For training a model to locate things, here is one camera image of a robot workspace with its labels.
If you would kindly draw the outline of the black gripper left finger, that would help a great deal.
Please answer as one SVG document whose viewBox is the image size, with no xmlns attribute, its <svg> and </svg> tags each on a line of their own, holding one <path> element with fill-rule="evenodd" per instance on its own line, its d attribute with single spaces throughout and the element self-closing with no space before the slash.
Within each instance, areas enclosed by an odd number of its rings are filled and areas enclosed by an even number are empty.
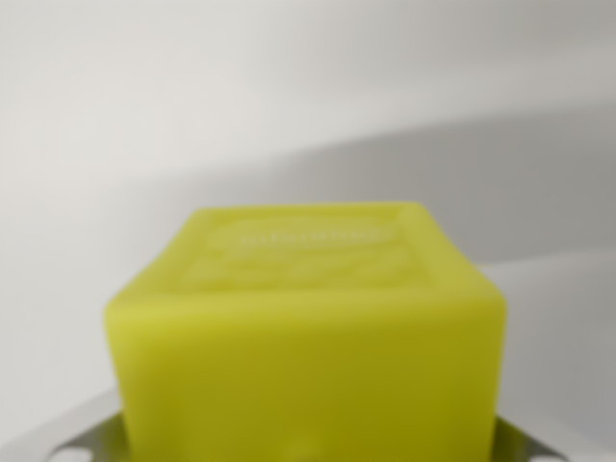
<svg viewBox="0 0 616 462">
<path fill-rule="evenodd" d="M 118 391 L 112 389 L 9 441 L 3 461 L 128 461 Z"/>
</svg>

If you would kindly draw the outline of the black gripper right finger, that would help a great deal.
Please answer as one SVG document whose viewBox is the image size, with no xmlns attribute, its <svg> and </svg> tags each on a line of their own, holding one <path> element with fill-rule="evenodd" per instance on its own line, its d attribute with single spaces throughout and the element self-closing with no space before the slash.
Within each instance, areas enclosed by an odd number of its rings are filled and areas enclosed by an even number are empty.
<svg viewBox="0 0 616 462">
<path fill-rule="evenodd" d="M 495 427 L 493 460 L 509 462 L 573 461 L 562 447 L 563 428 L 540 416 L 499 413 Z"/>
</svg>

